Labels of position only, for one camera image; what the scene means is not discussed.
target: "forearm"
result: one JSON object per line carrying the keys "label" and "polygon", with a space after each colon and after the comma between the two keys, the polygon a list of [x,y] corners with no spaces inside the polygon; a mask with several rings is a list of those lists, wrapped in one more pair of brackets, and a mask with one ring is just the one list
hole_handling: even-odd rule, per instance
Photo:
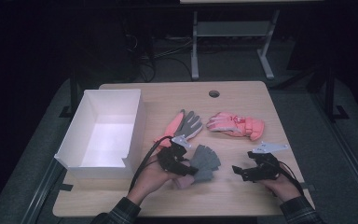
{"label": "forearm", "polygon": [[148,192],[144,191],[142,187],[135,187],[132,191],[129,192],[126,198],[128,198],[131,202],[140,206],[144,198],[148,195]]}
{"label": "forearm", "polygon": [[141,208],[137,204],[124,197],[109,213],[101,213],[91,224],[131,224],[140,211]]}
{"label": "forearm", "polygon": [[304,196],[296,197],[281,204],[281,209],[288,224],[324,223]]}

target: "gray carpet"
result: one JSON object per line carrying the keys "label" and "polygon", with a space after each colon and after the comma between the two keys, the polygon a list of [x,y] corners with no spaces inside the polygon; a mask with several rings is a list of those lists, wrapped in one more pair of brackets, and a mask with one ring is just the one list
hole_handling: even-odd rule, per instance
{"label": "gray carpet", "polygon": [[[262,80],[268,86],[279,84],[296,73],[285,70],[292,47],[290,41],[271,45],[268,58],[276,75],[274,80],[265,79],[255,49],[227,49],[215,54],[201,54],[200,81]],[[189,53],[171,57],[189,66]],[[147,67],[143,69],[146,73],[150,72]],[[164,81],[190,81],[190,74],[183,64],[175,60],[160,60],[153,82]],[[143,80],[138,77],[135,82]],[[284,91],[270,91],[271,98],[302,174],[307,184],[314,188],[310,194],[317,211],[328,223],[358,223],[358,182],[334,133],[336,128],[342,132],[358,159],[358,106],[351,92],[337,82],[336,104],[344,106],[350,119],[331,124],[318,106],[323,93],[307,93],[307,83],[306,77]],[[0,223],[90,223],[90,218],[59,218],[52,215],[51,209],[65,172],[60,166],[52,169],[52,187],[46,191],[46,200],[41,202],[41,212],[27,213],[32,210],[28,210],[29,205],[33,204],[33,197],[45,172],[52,167],[53,155],[69,125],[68,118],[60,118],[62,109],[68,105],[69,81],[65,81],[0,196]],[[284,223],[284,218],[261,217],[258,222]]]}

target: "dark background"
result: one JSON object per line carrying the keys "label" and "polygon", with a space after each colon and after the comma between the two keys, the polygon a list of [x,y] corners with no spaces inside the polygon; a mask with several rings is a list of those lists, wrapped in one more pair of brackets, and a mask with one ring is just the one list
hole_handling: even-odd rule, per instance
{"label": "dark background", "polygon": [[[112,5],[114,1],[94,1],[99,6],[104,2]],[[338,2],[327,1],[324,7],[308,8],[304,14],[283,10],[274,38],[296,39],[288,68],[302,70],[322,62],[337,71],[337,78],[350,87],[358,102],[358,1]],[[126,53],[126,39],[120,38],[120,14],[111,9],[81,7],[82,3],[0,0],[0,192],[54,93],[67,78],[88,66],[106,70],[106,66],[131,63],[134,55]],[[168,18],[161,12],[138,16],[147,18],[144,26],[155,37],[191,32],[183,23],[191,22],[191,12],[171,12]],[[115,31],[109,33],[106,24],[112,23]],[[137,30],[127,28],[130,32]],[[104,36],[117,38],[117,44],[112,45]],[[122,55],[115,62],[110,60],[114,57],[109,54],[112,50]]]}

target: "table hole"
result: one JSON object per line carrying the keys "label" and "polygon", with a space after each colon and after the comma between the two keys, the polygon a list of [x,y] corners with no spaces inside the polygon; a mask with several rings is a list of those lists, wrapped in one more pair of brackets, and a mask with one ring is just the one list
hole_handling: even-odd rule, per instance
{"label": "table hole", "polygon": [[209,96],[211,96],[212,98],[217,98],[219,97],[220,92],[219,91],[209,91]]}

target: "metal stand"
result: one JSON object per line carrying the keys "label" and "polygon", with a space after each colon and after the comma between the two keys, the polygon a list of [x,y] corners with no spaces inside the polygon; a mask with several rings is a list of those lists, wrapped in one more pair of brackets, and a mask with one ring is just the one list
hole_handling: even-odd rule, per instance
{"label": "metal stand", "polygon": [[325,84],[324,92],[324,112],[332,123],[336,122],[336,119],[348,119],[349,116],[345,112],[342,105],[336,105],[337,114],[334,111],[334,85],[335,75],[331,67],[323,65],[322,63],[315,64],[310,69],[292,77],[283,83],[270,87],[270,90],[283,90],[286,87],[299,81],[301,78],[306,76],[312,76],[310,82],[307,85],[307,90],[310,93],[317,93],[321,90]]}
{"label": "metal stand", "polygon": [[195,11],[193,20],[193,50],[191,52],[191,78],[193,80],[200,78],[199,60],[197,57],[197,40],[199,36],[264,36],[266,42],[262,49],[257,50],[257,55],[267,79],[273,79],[274,75],[266,56],[279,13],[280,10],[275,10],[271,21],[198,21],[197,11]]}

